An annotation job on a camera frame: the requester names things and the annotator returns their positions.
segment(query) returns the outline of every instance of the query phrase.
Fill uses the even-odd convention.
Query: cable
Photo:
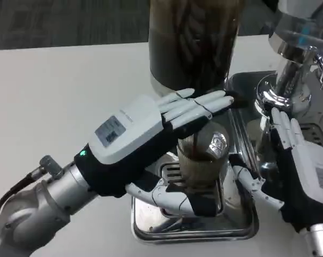
[[[29,173],[27,176],[25,176],[21,181],[19,181],[15,186],[10,188],[9,191],[7,191],[2,198],[0,199],[0,211],[2,209],[2,206],[6,203],[6,201],[12,197],[14,194],[17,194],[20,192],[22,189],[27,187],[28,185],[32,184],[35,182],[35,180],[32,177],[32,173]]]

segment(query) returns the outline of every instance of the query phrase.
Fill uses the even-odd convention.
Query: table surface
[[[267,36],[238,37],[230,75],[277,68]],[[50,154],[69,163],[93,131],[149,82],[147,43],[0,51],[0,197]],[[97,198],[33,256],[307,256],[304,240],[257,202],[244,241],[147,245],[130,227],[130,197]]]

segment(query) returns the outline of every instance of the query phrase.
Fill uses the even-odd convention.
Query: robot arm
[[[214,115],[244,104],[218,91],[196,99],[185,89],[155,102],[141,96],[110,116],[74,161],[60,168],[50,156],[0,201],[0,257],[26,257],[50,242],[70,216],[97,195],[129,193],[181,215],[212,216],[216,207],[191,195],[145,168],[177,145],[179,138],[198,132]],[[28,191],[22,189],[46,173],[51,178]]]

